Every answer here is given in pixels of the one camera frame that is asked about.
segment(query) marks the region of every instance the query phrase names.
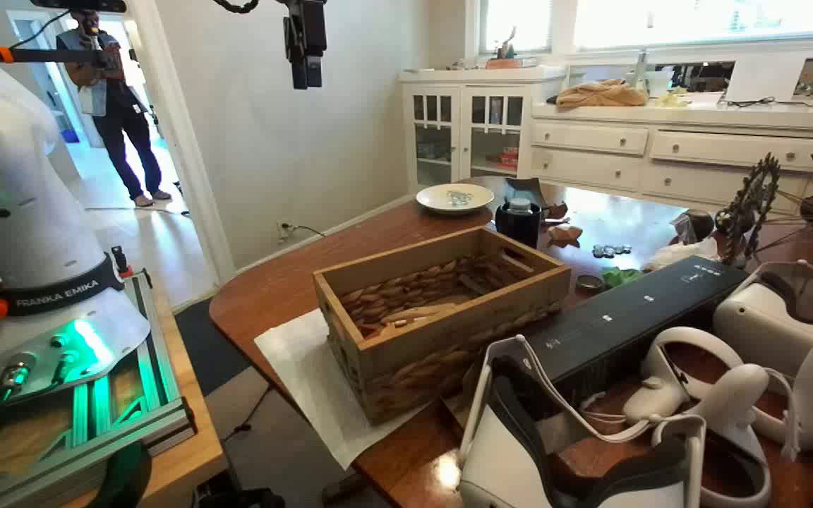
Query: window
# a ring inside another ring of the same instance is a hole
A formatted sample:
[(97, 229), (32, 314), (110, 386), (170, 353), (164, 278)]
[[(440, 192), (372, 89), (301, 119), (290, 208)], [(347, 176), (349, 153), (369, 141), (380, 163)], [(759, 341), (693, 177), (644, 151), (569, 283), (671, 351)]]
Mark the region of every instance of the window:
[(478, 53), (493, 54), (510, 37), (518, 54), (551, 51), (551, 0), (481, 0)]
[(813, 36), (813, 0), (578, 2), (579, 49)]

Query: glass cabinet door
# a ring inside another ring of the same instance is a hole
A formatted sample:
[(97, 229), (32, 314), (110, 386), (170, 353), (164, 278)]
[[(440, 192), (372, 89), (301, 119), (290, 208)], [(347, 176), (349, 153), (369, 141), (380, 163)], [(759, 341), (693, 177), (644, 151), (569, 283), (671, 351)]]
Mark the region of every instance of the glass cabinet door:
[(439, 186), (459, 179), (458, 135), (454, 127), (458, 90), (426, 89), (409, 94), (416, 132), (416, 183)]
[(519, 133), (523, 118), (523, 89), (470, 89), (464, 99), (464, 151), (461, 175), (516, 176)]

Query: power outlet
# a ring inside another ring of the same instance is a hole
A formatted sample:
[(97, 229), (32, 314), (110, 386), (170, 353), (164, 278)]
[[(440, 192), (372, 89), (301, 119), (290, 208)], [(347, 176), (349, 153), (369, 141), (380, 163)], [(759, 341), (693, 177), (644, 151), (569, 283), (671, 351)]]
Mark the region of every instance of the power outlet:
[(287, 241), (288, 238), (291, 237), (291, 228), (290, 227), (285, 228), (284, 227), (285, 224), (289, 226), (290, 224), (293, 224), (293, 222), (290, 221), (275, 222), (275, 225), (277, 225), (278, 227), (278, 243), (284, 243), (285, 241)]

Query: wooden crate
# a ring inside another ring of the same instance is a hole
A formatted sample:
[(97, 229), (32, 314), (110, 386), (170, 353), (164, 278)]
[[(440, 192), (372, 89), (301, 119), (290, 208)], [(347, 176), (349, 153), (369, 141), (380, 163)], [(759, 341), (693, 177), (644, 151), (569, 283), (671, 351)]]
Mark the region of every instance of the wooden crate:
[[(330, 346), (373, 424), (456, 389), (491, 341), (558, 310), (570, 286), (568, 267), (485, 227), (313, 276)], [(455, 305), (371, 332), (386, 315), (442, 301)]]

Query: person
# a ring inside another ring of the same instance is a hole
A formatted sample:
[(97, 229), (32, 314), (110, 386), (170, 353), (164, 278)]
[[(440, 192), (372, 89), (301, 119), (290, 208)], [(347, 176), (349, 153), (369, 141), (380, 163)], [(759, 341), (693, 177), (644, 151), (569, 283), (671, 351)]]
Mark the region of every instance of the person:
[[(56, 45), (59, 49), (101, 48), (110, 60), (121, 61), (119, 42), (109, 33), (99, 30), (100, 15), (96, 11), (72, 10), (71, 17), (77, 20), (78, 27), (58, 35)], [(127, 164), (122, 131), (127, 133), (127, 138), (140, 155), (146, 190), (156, 200), (171, 200), (171, 194), (159, 189), (162, 184), (162, 170), (149, 143), (149, 125), (144, 116), (146, 109), (127, 86), (120, 64), (117, 68), (104, 70), (90, 64), (65, 63), (65, 69), (78, 89), (90, 88), (86, 90), (89, 99), (84, 106), (84, 113), (93, 116), (96, 130), (102, 136), (109, 158), (127, 187), (133, 203), (140, 207), (152, 206), (154, 200), (146, 197), (138, 177)]]

